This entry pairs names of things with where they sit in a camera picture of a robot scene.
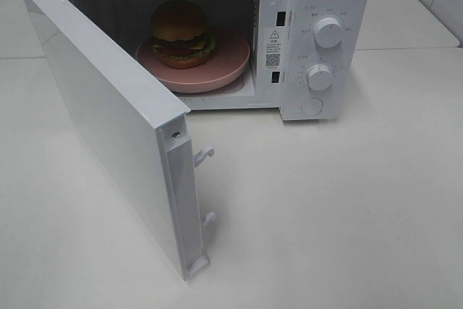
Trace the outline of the pink speckled plate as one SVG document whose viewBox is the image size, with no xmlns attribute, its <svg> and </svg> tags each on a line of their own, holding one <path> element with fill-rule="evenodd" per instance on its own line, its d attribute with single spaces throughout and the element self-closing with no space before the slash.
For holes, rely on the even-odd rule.
<svg viewBox="0 0 463 309">
<path fill-rule="evenodd" d="M 246 70 L 250 46 L 245 38 L 230 29 L 213 26 L 211 33 L 216 39 L 216 48 L 199 66 L 188 69 L 167 67 L 155 56 L 150 38 L 140 44 L 136 59 L 173 92 L 204 93 L 222 88 Z"/>
</svg>

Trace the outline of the round white door button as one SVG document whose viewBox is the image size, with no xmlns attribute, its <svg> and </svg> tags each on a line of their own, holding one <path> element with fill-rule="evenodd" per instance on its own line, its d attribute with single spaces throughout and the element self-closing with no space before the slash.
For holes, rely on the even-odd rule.
<svg viewBox="0 0 463 309">
<path fill-rule="evenodd" d="M 323 101 L 319 98 L 309 98 L 301 103 L 302 113 L 314 117 L 323 110 Z"/>
</svg>

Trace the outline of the white microwave door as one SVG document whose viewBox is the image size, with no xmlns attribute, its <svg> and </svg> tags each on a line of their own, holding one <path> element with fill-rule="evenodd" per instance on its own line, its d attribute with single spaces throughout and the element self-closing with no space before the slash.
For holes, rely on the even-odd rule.
<svg viewBox="0 0 463 309">
<path fill-rule="evenodd" d="M 68 114 L 183 279 L 206 266 L 188 107 L 68 0 L 24 0 Z"/>
</svg>

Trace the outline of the burger with lettuce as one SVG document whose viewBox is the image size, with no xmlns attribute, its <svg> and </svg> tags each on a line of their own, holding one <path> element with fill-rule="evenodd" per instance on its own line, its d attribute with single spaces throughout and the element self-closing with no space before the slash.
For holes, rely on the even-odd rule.
<svg viewBox="0 0 463 309">
<path fill-rule="evenodd" d="M 174 69 L 204 64 L 216 49 L 205 12 L 194 2 L 170 0 L 156 8 L 150 19 L 153 53 Z"/>
</svg>

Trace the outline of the lower white timer knob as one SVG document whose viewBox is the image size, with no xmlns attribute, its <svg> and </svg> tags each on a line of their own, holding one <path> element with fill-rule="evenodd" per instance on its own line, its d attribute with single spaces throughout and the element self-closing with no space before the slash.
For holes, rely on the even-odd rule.
<svg viewBox="0 0 463 309">
<path fill-rule="evenodd" d="M 306 80 L 309 89 L 322 91 L 329 88 L 334 81 L 334 73 L 326 64 L 316 64 L 308 69 Z"/>
</svg>

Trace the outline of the white microwave oven body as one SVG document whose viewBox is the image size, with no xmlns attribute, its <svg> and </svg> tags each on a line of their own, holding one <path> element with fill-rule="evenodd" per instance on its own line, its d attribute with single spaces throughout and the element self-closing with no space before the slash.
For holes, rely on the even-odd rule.
<svg viewBox="0 0 463 309">
<path fill-rule="evenodd" d="M 168 0 L 68 1 L 139 63 L 136 51 L 148 39 L 150 15 Z M 189 111 L 270 108 L 278 109 L 285 121 L 333 119 L 339 115 L 344 82 L 367 0 L 188 1 L 203 8 L 212 26 L 236 30 L 251 48 L 241 88 L 226 86 L 197 94 L 177 93 L 167 88 Z M 343 36 L 338 45 L 322 48 L 315 42 L 313 27 L 328 16 L 341 22 Z M 279 27 L 284 34 L 279 68 L 264 67 L 267 27 Z M 332 85 L 322 91 L 311 90 L 307 85 L 306 73 L 316 64 L 326 64 L 334 73 Z M 314 117 L 301 111 L 301 103 L 309 98 L 323 101 L 322 112 Z"/>
</svg>

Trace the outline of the upper white power knob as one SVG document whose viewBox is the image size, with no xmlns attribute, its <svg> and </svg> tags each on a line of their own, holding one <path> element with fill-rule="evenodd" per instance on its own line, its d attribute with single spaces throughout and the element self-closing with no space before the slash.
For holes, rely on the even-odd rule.
<svg viewBox="0 0 463 309">
<path fill-rule="evenodd" d="M 342 40 L 343 25 L 336 17 L 323 17 L 314 24 L 313 35 L 320 47 L 332 48 Z"/>
</svg>

